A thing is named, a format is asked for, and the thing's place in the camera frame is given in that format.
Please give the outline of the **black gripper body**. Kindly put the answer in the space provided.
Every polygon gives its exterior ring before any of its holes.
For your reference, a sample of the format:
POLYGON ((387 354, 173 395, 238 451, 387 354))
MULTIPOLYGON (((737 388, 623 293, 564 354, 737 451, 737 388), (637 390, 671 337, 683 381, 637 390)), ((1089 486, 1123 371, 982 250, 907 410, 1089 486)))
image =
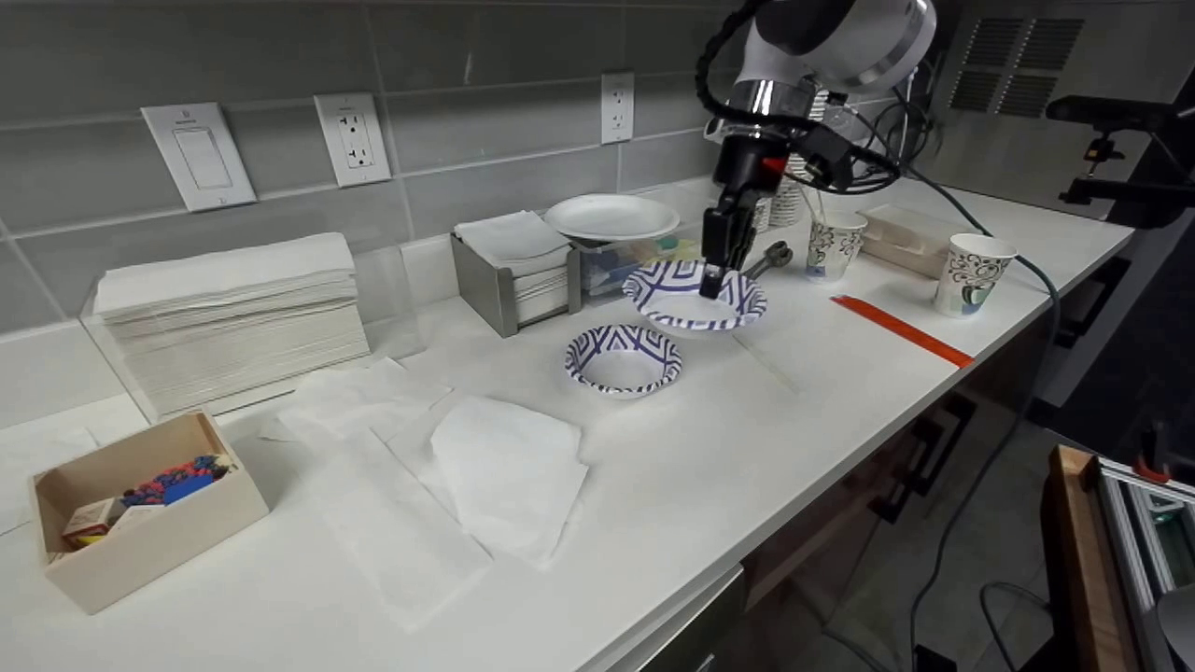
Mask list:
POLYGON ((788 150, 767 137, 723 137, 712 166, 718 203, 701 213, 706 250, 748 250, 754 203, 780 185, 788 150))

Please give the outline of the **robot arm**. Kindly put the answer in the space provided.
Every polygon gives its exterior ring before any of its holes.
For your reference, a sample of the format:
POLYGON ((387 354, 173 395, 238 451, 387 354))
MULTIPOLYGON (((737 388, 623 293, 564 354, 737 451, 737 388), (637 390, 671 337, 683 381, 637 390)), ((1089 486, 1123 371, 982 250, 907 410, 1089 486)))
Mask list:
POLYGON ((937 33, 932 0, 743 0, 693 64, 701 108, 723 122, 701 213, 701 283, 712 297, 754 244, 754 205, 804 160, 830 195, 875 195, 899 178, 894 157, 809 117, 814 94, 881 94, 907 79, 937 33))

